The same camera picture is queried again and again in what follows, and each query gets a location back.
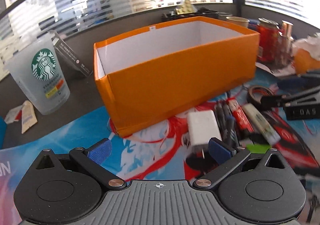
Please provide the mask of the black marker pen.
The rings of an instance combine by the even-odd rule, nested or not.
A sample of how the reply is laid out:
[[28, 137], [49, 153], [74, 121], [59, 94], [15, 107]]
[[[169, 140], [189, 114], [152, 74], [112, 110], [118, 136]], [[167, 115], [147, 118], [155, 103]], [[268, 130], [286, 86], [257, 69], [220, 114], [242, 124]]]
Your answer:
[[229, 106], [225, 102], [218, 101], [215, 105], [215, 115], [222, 141], [232, 148], [237, 148], [239, 141], [235, 130], [236, 121]]

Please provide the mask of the white power adapter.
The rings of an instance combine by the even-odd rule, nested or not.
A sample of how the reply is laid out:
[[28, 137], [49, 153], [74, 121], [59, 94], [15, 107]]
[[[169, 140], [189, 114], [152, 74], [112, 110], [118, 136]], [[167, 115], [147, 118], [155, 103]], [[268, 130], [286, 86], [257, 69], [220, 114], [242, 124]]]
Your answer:
[[189, 112], [187, 123], [192, 153], [208, 150], [208, 143], [211, 138], [222, 140], [215, 114], [211, 109]]

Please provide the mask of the green white rectangular tube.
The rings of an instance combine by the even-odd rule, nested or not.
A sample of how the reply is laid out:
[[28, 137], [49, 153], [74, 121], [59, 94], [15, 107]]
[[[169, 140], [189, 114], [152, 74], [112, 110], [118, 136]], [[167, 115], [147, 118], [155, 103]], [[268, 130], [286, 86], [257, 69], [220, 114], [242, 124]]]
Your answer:
[[251, 103], [243, 105], [242, 110], [252, 121], [252, 123], [256, 126], [256, 128], [265, 138], [265, 140], [270, 144], [270, 146], [274, 146], [281, 140], [281, 137], [276, 132], [276, 130], [269, 124], [266, 118]]

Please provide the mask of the red marker pen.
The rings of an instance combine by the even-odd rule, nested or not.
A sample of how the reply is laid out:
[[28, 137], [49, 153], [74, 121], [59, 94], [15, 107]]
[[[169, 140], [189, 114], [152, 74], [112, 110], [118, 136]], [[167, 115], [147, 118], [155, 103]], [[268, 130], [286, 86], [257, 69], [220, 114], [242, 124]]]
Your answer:
[[231, 110], [232, 116], [236, 120], [236, 124], [242, 137], [250, 137], [254, 133], [254, 129], [237, 100], [235, 98], [229, 98], [227, 99], [227, 103]]

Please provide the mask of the black tape roll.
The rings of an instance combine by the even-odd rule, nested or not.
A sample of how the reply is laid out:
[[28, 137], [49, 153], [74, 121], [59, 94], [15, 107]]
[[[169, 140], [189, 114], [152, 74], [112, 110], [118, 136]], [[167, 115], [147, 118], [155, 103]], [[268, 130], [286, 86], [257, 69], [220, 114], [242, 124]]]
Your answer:
[[274, 92], [269, 88], [260, 85], [249, 86], [247, 91], [247, 102], [251, 103], [259, 111], [266, 111], [270, 109], [270, 107], [261, 104], [261, 97], [265, 95], [271, 96], [274, 95]]

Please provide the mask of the orange fruit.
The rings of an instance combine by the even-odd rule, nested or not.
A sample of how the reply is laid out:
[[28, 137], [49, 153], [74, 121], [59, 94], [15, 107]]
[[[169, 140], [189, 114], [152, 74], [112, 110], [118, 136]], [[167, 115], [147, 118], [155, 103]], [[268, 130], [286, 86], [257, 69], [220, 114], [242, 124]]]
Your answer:
[[295, 70], [297, 74], [306, 73], [308, 70], [320, 69], [320, 62], [311, 57], [304, 49], [298, 49], [294, 56]]

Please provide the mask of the gold perfume bottle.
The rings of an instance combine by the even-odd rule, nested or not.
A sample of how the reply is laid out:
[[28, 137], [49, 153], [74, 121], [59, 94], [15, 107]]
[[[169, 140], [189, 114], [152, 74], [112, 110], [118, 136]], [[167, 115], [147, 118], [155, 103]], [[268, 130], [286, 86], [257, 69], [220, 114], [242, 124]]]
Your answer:
[[291, 62], [292, 57], [292, 37], [293, 24], [288, 21], [282, 21], [278, 36], [278, 46], [276, 55], [276, 64], [278, 67], [286, 67]]

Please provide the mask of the colourful anime desk mat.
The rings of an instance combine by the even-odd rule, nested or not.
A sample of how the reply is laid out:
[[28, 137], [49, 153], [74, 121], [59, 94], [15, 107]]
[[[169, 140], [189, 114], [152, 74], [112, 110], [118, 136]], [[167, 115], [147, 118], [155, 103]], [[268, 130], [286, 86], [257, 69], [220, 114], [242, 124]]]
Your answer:
[[57, 154], [82, 146], [87, 148], [103, 138], [112, 143], [103, 168], [131, 179], [188, 179], [200, 174], [191, 155], [186, 114], [162, 121], [123, 139], [113, 134], [105, 107], [77, 118], [59, 129], [40, 136], [35, 127], [21, 133], [21, 124], [10, 124], [1, 150], [1, 224], [19, 224], [14, 191], [31, 163], [43, 149]]

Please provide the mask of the white crumpled tissue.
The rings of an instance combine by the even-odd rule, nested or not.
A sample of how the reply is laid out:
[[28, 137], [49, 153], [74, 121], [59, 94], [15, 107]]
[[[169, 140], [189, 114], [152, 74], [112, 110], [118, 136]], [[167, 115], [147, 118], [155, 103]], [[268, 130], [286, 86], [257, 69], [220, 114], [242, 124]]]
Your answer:
[[313, 59], [319, 61], [319, 33], [315, 33], [307, 38], [301, 38], [293, 42], [293, 56], [296, 56], [299, 50], [307, 51]]

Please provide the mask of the red drink can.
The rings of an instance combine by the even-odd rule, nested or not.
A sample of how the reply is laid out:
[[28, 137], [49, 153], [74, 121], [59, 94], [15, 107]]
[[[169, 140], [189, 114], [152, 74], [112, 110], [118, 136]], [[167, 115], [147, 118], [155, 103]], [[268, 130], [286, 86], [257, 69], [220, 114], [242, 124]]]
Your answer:
[[278, 46], [279, 24], [266, 18], [258, 18], [258, 20], [257, 29], [260, 34], [258, 58], [262, 62], [274, 62]]

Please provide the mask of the beige cream tube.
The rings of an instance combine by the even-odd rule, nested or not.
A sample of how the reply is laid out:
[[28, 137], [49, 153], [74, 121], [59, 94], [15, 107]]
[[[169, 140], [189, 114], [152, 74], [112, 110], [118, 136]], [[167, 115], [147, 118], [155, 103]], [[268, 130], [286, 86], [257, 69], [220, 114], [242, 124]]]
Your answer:
[[22, 134], [26, 133], [32, 126], [37, 123], [33, 104], [26, 100], [22, 105]]

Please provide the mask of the white red paper packet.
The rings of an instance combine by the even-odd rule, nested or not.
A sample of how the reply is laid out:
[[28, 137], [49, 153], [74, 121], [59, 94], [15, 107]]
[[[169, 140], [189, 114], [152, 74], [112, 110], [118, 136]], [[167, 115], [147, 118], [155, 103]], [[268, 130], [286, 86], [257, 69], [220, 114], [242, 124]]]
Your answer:
[[18, 107], [15, 107], [15, 108], [12, 108], [9, 110], [9, 112], [7, 113], [7, 115], [5, 116], [5, 123], [8, 125], [8, 124], [11, 124], [11, 123], [14, 123], [14, 122], [18, 122], [21, 117], [22, 117], [22, 105], [18, 106]]

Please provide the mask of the blue paper bag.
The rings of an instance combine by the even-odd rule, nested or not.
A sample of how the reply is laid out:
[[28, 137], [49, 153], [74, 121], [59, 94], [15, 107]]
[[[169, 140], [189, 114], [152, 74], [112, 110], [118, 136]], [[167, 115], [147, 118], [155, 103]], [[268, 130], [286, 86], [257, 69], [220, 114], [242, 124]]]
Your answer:
[[7, 124], [4, 121], [4, 119], [0, 117], [0, 149], [3, 148], [3, 142], [4, 142], [6, 130], [7, 130]]

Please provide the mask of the orange cardboard box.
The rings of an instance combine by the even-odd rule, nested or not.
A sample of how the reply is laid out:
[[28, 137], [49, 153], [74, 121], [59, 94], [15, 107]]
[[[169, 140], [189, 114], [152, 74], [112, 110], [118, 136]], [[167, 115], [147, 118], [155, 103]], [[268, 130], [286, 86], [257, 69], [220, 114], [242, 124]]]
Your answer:
[[158, 23], [94, 44], [94, 78], [127, 137], [249, 81], [260, 35], [208, 17]]

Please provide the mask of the paper cup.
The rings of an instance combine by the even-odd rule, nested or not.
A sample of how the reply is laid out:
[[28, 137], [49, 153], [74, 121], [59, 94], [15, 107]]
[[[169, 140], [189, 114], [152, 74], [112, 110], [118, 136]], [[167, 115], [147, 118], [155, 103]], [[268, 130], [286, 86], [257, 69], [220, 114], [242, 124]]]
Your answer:
[[243, 17], [237, 17], [237, 16], [227, 16], [226, 17], [227, 22], [234, 23], [236, 25], [248, 28], [249, 25], [249, 19], [243, 18]]

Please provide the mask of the Starbucks plastic cup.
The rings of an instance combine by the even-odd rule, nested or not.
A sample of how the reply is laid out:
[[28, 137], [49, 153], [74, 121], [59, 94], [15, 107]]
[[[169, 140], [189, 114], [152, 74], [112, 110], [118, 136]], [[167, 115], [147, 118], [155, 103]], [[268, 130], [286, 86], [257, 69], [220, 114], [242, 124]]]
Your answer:
[[59, 109], [70, 96], [50, 34], [19, 51], [4, 68], [43, 115]]

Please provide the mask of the black leaflet box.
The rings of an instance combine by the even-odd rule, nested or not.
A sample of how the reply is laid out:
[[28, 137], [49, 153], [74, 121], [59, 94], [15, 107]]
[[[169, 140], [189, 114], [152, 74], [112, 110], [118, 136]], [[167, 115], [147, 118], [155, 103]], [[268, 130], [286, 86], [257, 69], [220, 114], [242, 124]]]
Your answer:
[[71, 68], [81, 73], [84, 77], [89, 77], [93, 73], [92, 67], [85, 64], [84, 59], [77, 54], [56, 31], [50, 30], [48, 33], [55, 51]]

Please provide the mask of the yellow building block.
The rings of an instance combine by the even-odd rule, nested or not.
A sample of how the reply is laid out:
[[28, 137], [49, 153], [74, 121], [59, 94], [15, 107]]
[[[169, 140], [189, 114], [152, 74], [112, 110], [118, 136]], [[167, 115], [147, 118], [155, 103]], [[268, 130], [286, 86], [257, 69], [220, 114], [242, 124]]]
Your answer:
[[176, 7], [175, 12], [177, 15], [185, 15], [197, 12], [197, 9], [191, 3], [191, 0], [184, 0]]

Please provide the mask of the black mesh organizer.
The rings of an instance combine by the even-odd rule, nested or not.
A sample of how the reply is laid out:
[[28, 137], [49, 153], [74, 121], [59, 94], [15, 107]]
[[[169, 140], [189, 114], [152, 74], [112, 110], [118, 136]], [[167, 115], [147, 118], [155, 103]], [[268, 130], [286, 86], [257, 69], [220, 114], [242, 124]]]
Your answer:
[[174, 20], [179, 20], [184, 18], [192, 18], [196, 16], [208, 17], [208, 18], [225, 21], [227, 17], [233, 16], [233, 15], [228, 12], [218, 12], [215, 10], [210, 10], [210, 9], [201, 7], [196, 12], [190, 12], [187, 14], [178, 14], [176, 11], [171, 11], [168, 14], [162, 14], [161, 20], [162, 22], [168, 22], [168, 21], [174, 21]]

